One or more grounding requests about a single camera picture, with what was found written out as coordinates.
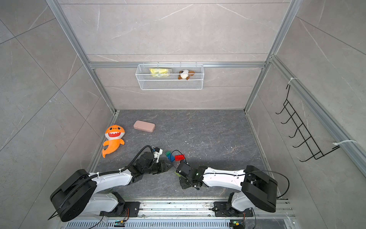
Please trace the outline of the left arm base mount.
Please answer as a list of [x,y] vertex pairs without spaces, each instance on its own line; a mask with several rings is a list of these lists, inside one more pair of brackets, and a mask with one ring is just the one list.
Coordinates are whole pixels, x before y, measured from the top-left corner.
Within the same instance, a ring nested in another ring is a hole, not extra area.
[[105,217],[137,217],[140,209],[140,202],[128,201],[126,202],[118,192],[109,193],[109,197],[114,202],[117,201],[115,207],[110,211],[101,211],[100,216]]

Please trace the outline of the red lego brick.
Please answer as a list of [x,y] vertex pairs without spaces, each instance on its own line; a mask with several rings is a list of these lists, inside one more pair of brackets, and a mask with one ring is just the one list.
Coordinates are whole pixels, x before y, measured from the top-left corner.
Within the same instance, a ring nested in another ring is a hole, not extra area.
[[175,161],[185,160],[185,155],[175,155],[174,159],[175,159]]

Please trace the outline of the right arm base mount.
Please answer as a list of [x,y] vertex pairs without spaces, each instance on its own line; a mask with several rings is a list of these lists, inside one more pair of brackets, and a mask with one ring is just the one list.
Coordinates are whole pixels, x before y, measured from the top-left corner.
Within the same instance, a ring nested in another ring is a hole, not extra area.
[[216,217],[243,217],[245,214],[253,216],[254,203],[243,193],[231,193],[227,202],[216,201],[211,211]]

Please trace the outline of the blue lego brick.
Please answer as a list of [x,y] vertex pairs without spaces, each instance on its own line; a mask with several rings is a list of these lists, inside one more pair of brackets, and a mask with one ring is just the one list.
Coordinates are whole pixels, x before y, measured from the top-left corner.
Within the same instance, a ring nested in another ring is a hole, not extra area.
[[169,154],[167,157],[171,162],[175,161],[175,157],[172,154]]

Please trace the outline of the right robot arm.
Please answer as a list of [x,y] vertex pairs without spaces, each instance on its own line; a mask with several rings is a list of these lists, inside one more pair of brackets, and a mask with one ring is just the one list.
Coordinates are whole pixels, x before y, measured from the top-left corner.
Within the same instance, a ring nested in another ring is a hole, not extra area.
[[195,169],[182,161],[176,169],[182,189],[223,187],[234,189],[228,200],[228,207],[237,211],[257,207],[263,211],[276,212],[277,187],[275,179],[254,166],[242,170],[218,170],[211,167]]

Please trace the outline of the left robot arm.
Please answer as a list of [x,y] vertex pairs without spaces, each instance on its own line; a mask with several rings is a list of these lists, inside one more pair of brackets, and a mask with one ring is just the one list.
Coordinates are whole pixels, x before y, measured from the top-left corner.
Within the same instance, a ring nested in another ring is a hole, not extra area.
[[118,192],[105,191],[136,183],[145,174],[167,172],[172,166],[170,160],[158,159],[152,152],[144,152],[126,168],[102,173],[79,169],[51,194],[50,201],[55,207],[51,217],[68,222],[86,213],[98,213],[101,217],[131,215],[139,203],[127,203]]

